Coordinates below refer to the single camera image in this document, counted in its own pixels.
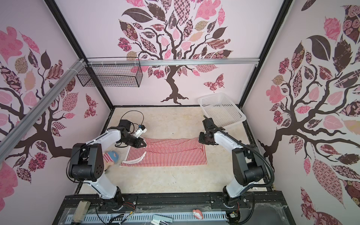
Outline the red white striped tank top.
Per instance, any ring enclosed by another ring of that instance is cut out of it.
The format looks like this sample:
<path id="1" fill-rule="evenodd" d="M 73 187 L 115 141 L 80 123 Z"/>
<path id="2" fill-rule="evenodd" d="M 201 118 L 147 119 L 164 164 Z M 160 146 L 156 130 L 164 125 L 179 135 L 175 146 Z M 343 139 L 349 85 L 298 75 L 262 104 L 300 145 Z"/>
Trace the red white striped tank top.
<path id="1" fill-rule="evenodd" d="M 130 147 L 121 167 L 187 167 L 207 165 L 205 145 L 199 138 L 144 138 L 147 146 Z"/>

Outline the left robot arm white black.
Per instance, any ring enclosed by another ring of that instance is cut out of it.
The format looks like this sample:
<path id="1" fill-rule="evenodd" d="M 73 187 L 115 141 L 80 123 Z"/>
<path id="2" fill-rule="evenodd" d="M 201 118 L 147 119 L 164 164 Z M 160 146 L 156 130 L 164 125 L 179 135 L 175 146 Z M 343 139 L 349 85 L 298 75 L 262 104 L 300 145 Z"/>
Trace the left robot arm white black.
<path id="1" fill-rule="evenodd" d="M 124 143 L 134 148 L 146 147 L 146 142 L 141 135 L 147 129 L 140 125 L 134 134 L 130 134 L 125 127 L 110 127 L 99 137 L 86 143 L 77 143 L 73 146 L 70 160 L 67 164 L 67 176 L 69 180 L 77 183 L 85 183 L 93 187 L 103 203 L 103 210 L 118 211 L 125 200 L 121 190 L 115 186 L 105 175 L 105 163 L 103 150 L 116 142 Z"/>

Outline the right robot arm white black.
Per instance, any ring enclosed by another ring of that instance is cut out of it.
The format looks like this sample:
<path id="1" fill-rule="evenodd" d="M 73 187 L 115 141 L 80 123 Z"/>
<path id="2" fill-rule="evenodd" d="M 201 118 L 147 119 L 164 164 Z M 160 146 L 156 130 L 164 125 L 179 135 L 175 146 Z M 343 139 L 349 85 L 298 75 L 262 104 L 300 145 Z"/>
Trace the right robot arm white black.
<path id="1" fill-rule="evenodd" d="M 234 178 L 223 188 L 224 204 L 227 207 L 233 207 L 238 198 L 255 188 L 267 174 L 263 160 L 252 151 L 255 149 L 254 146 L 245 145 L 221 132 L 213 133 L 211 131 L 201 132 L 199 143 L 220 145 L 232 155 Z"/>

